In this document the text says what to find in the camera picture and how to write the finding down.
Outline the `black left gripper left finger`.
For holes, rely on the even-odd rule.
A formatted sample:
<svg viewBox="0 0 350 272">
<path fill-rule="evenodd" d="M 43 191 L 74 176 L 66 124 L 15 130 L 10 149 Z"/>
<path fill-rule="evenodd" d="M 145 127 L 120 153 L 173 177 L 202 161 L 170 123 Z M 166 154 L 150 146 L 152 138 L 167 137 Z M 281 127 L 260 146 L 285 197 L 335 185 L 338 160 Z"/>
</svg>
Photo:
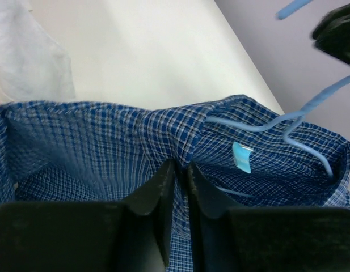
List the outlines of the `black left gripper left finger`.
<svg viewBox="0 0 350 272">
<path fill-rule="evenodd" d="M 175 162 L 121 201 L 0 206 L 0 271 L 165 271 Z"/>
</svg>

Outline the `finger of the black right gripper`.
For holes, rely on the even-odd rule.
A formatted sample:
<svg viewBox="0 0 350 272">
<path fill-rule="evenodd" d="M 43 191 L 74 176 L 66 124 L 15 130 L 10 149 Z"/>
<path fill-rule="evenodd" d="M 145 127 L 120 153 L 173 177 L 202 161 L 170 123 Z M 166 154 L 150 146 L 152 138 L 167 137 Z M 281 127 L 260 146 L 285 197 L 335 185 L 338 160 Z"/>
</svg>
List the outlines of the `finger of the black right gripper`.
<svg viewBox="0 0 350 272">
<path fill-rule="evenodd" d="M 326 14 L 311 37 L 316 49 L 350 65 L 350 3 Z"/>
</svg>

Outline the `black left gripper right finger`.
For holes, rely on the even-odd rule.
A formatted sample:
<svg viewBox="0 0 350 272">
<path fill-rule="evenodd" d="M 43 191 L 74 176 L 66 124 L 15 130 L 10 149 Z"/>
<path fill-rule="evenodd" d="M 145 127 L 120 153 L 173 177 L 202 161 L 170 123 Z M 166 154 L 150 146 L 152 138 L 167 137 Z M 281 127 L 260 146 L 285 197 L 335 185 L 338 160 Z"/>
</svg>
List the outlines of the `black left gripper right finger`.
<svg viewBox="0 0 350 272">
<path fill-rule="evenodd" d="M 350 271 L 350 210 L 245 207 L 187 170 L 194 271 Z"/>
</svg>

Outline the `blue wire hanger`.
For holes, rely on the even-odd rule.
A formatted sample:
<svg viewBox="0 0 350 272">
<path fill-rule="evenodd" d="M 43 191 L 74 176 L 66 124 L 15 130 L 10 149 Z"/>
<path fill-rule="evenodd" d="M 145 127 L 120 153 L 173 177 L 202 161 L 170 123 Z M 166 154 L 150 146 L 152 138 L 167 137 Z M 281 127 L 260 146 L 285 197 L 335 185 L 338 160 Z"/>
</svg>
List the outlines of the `blue wire hanger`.
<svg viewBox="0 0 350 272">
<path fill-rule="evenodd" d="M 291 120 L 284 132 L 284 141 L 311 154 L 322 164 L 328 177 L 335 177 L 336 172 L 331 169 L 328 158 L 315 148 L 295 141 L 290 134 L 311 111 L 336 91 L 350 86 L 350 75 L 341 77 L 343 71 L 350 71 L 350 65 L 316 49 L 311 37 L 326 14 L 349 3 L 283 1 L 276 19 L 287 20 L 288 25 L 272 31 L 267 15 L 276 6 L 276 1 L 218 1 L 217 6 L 243 42 L 261 75 L 275 89 L 275 96 L 289 112 L 260 126 L 245 125 L 223 117 L 210 117 L 208 122 L 261 132 Z"/>
</svg>

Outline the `blue checked shirt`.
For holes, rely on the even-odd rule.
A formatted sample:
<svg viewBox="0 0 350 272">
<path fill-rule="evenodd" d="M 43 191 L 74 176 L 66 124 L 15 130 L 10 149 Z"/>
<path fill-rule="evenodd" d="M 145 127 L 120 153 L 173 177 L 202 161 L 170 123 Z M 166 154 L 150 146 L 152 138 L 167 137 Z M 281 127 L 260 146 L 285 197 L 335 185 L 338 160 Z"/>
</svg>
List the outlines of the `blue checked shirt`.
<svg viewBox="0 0 350 272">
<path fill-rule="evenodd" d="M 280 115 L 237 95 L 160 110 L 118 104 L 30 101 L 0 106 L 0 206 L 11 202 L 121 201 L 175 162 L 170 263 L 194 271 L 187 170 L 195 164 L 245 207 L 350 210 L 350 142 L 302 121 L 290 134 L 330 160 L 335 177 L 284 141 L 292 121 L 266 131 L 211 124 L 223 117 L 260 126 Z"/>
</svg>

